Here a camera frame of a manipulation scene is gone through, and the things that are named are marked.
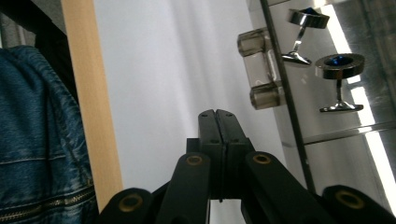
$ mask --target wooden frame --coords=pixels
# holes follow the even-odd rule
[[[99,210],[122,190],[93,0],[63,0],[84,132]]]

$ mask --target jacket zipper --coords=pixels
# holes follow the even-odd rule
[[[29,206],[30,208],[22,209],[18,212],[11,212],[8,214],[0,215],[1,222],[16,221],[23,218],[34,217],[35,215],[60,206],[71,206],[76,203],[82,202],[93,197],[95,194],[93,186],[84,189],[82,192],[72,194],[69,196],[57,197],[55,199]]]

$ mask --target white wall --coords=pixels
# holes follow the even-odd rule
[[[96,0],[95,9],[125,188],[167,182],[212,108],[234,113],[256,150],[284,162],[272,109],[255,111],[248,98],[236,46],[252,30],[246,1]],[[212,208],[211,223],[244,223],[236,203]]]

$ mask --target metal rod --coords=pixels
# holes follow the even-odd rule
[[[294,42],[294,46],[293,46],[293,51],[292,52],[297,52],[298,51],[298,48],[300,47],[300,45],[302,43],[301,39],[303,39],[304,33],[305,33],[305,26],[300,26],[300,32],[298,33],[297,39]]]
[[[342,103],[343,102],[343,95],[341,93],[341,87],[343,84],[343,80],[342,79],[337,79],[337,101],[338,103]]]

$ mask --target blue denim jacket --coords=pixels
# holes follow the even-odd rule
[[[0,223],[97,213],[78,104],[37,49],[0,49]]]

